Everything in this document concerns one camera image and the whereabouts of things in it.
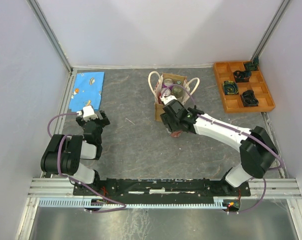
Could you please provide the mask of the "brown canvas bag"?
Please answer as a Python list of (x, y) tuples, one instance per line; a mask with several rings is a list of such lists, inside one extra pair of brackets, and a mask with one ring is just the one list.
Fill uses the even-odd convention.
[(148, 85), (154, 96), (154, 109), (155, 109), (155, 120), (161, 122), (160, 115), (164, 113), (164, 105), (160, 100), (160, 92), (162, 88), (162, 83), (164, 79), (170, 78), (174, 81), (173, 86), (182, 87), (183, 97), (178, 98), (183, 105), (192, 97), (192, 95), (197, 90), (200, 85), (200, 79), (198, 77), (187, 80), (186, 76), (176, 75), (172, 73), (162, 73), (159, 74), (157, 71), (152, 71), (148, 75)]

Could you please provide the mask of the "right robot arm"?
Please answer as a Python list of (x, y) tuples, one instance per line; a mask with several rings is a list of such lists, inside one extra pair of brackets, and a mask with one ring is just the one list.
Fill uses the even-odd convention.
[(167, 130), (206, 136), (230, 146), (240, 154), (240, 163), (232, 167), (222, 178), (220, 189), (227, 196), (238, 191), (244, 182), (262, 179), (272, 170), (274, 161), (282, 164), (273, 141), (267, 131), (259, 126), (253, 129), (238, 127), (217, 120), (198, 110), (185, 108), (177, 99), (165, 100), (161, 120)]

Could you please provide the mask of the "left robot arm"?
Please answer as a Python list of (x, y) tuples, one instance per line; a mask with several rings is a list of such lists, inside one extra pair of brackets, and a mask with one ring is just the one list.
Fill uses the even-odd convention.
[(102, 189), (99, 174), (81, 163), (81, 160), (99, 160), (102, 155), (103, 128), (110, 124), (103, 110), (91, 115), (81, 110), (74, 112), (76, 122), (83, 129), (82, 135), (49, 134), (51, 137), (40, 167), (47, 174), (70, 177), (74, 182), (84, 183), (90, 195), (97, 195)]

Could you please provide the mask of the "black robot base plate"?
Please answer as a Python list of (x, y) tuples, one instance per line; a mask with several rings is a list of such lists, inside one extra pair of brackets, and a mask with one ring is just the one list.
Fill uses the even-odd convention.
[(225, 180), (115, 179), (94, 181), (93, 190), (124, 204), (212, 204), (214, 197), (249, 197), (249, 183), (232, 187)]

